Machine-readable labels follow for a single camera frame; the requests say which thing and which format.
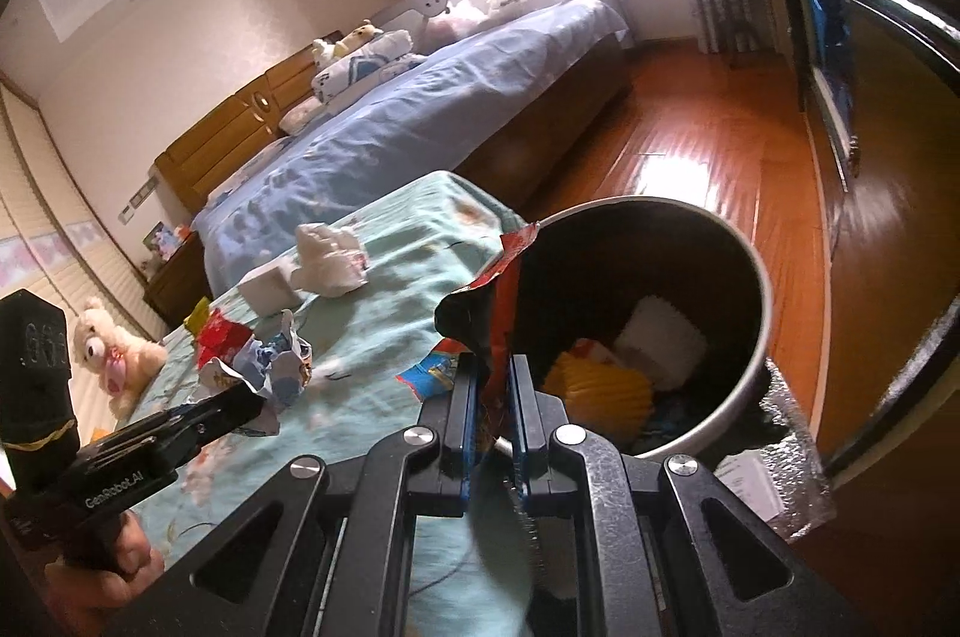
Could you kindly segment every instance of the curtain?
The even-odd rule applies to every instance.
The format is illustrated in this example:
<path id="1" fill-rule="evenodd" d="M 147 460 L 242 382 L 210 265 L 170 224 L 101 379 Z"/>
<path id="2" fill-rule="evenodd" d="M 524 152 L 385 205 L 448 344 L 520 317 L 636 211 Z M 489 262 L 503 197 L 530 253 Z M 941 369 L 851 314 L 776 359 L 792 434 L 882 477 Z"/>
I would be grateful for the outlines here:
<path id="1" fill-rule="evenodd" d="M 0 296 L 20 288 L 64 311 L 68 342 L 90 296 L 128 330 L 167 331 L 144 303 L 136 269 L 74 186 L 35 105 L 0 83 Z M 113 429 L 107 394 L 89 373 L 74 371 L 70 399 L 80 442 Z"/>

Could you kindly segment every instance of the sunlight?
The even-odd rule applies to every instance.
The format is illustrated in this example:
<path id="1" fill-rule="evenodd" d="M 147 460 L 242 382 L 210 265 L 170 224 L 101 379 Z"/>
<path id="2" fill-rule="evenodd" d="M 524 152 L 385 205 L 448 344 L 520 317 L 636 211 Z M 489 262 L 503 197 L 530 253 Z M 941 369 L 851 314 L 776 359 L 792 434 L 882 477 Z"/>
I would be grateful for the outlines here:
<path id="1" fill-rule="evenodd" d="M 706 210 L 714 210 L 716 205 L 716 188 L 710 188 L 709 164 L 675 154 L 645 157 L 634 192 L 683 201 Z"/>

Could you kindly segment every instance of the metal screw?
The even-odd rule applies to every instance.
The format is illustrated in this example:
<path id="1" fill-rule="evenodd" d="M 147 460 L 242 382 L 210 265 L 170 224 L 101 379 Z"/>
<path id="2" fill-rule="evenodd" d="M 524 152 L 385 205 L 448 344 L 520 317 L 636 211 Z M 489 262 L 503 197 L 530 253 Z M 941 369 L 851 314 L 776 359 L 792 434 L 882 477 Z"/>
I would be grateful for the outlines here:
<path id="1" fill-rule="evenodd" d="M 554 431 L 554 435 L 557 437 L 558 442 L 562 442 L 565 445 L 579 445 L 584 439 L 587 439 L 587 431 L 572 423 L 568 423 L 566 426 L 560 426 Z"/>
<path id="2" fill-rule="evenodd" d="M 690 477 L 690 474 L 695 474 L 700 467 L 700 464 L 693 458 L 689 455 L 683 455 L 683 453 L 671 455 L 667 459 L 666 465 L 673 474 L 680 474 L 681 477 Z"/>
<path id="3" fill-rule="evenodd" d="M 309 455 L 304 455 L 303 458 L 298 458 L 290 464 L 290 474 L 293 474 L 296 479 L 317 477 L 317 474 L 320 474 L 320 461 L 311 458 Z"/>
<path id="4" fill-rule="evenodd" d="M 403 441 L 415 448 L 421 448 L 433 442 L 433 431 L 426 426 L 412 426 L 403 432 Z"/>

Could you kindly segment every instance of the crumpled paper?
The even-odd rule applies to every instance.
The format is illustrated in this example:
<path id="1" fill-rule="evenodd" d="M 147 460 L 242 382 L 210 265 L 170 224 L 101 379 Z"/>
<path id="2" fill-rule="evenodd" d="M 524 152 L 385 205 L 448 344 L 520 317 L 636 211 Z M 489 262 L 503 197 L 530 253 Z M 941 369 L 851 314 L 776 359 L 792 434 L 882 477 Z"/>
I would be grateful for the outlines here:
<path id="1" fill-rule="evenodd" d="M 190 402 L 216 396 L 237 382 L 244 382 L 266 402 L 260 414 L 248 424 L 235 429 L 243 436 L 276 436 L 280 433 L 280 415 L 289 409 L 304 392 L 310 381 L 313 349 L 308 341 L 296 335 L 294 315 L 282 313 L 280 333 L 263 342 L 248 338 L 227 363 L 210 358 L 200 368 L 200 383 L 190 394 Z"/>
<path id="2" fill-rule="evenodd" d="M 291 273 L 294 287 L 325 298 L 367 284 L 370 260 L 360 239 L 348 228 L 330 228 L 323 223 L 296 226 L 299 268 Z"/>

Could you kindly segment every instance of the human hand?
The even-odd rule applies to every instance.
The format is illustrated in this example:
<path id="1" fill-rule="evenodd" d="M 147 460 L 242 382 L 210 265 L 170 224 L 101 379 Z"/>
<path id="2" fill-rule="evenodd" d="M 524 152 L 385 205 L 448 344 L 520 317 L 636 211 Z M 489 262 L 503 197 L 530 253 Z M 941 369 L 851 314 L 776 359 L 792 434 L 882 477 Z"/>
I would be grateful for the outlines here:
<path id="1" fill-rule="evenodd" d="M 77 637 L 97 637 L 118 607 L 140 596 L 163 573 L 163 557 L 150 547 L 133 512 L 122 516 L 114 551 L 123 576 L 71 567 L 59 558 L 47 564 L 50 605 Z"/>

